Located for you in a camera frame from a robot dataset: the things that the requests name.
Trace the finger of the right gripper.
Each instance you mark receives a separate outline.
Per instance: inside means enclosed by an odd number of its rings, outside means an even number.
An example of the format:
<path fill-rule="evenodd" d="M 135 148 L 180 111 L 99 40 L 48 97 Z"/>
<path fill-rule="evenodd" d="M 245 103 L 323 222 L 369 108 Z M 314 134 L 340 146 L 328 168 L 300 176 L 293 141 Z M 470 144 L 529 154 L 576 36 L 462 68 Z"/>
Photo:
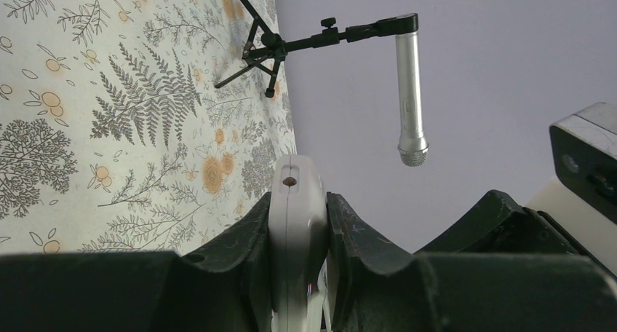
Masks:
<path fill-rule="evenodd" d="M 419 252 L 569 254 L 585 256 L 616 276 L 551 215 L 521 206 L 499 190 L 488 191 Z"/>

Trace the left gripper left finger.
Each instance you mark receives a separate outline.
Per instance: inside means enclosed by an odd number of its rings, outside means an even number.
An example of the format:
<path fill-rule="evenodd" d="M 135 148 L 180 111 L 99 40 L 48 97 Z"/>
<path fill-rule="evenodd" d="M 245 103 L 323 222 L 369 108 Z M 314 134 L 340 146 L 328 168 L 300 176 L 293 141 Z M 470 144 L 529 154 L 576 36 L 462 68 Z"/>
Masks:
<path fill-rule="evenodd" d="M 3 331 L 269 331 L 270 194 L 180 256 L 170 251 L 1 257 Z"/>

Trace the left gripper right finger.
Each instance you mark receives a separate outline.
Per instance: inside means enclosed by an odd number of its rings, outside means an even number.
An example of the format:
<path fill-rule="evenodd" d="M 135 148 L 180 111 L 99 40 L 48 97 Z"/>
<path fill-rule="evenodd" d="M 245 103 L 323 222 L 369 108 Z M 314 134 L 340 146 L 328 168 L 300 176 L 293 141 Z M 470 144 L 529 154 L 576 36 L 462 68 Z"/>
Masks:
<path fill-rule="evenodd" d="M 569 254 L 408 253 L 327 194 L 333 331 L 614 331 L 616 277 Z"/>

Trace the white remote control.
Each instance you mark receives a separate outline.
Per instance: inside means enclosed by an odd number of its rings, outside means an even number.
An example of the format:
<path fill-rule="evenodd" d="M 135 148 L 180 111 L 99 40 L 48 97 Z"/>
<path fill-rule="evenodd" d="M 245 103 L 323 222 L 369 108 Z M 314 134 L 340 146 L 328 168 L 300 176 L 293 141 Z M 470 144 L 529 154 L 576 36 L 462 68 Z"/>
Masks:
<path fill-rule="evenodd" d="M 274 331 L 322 329 L 328 228 L 326 195 L 312 159 L 280 157 L 268 210 Z"/>

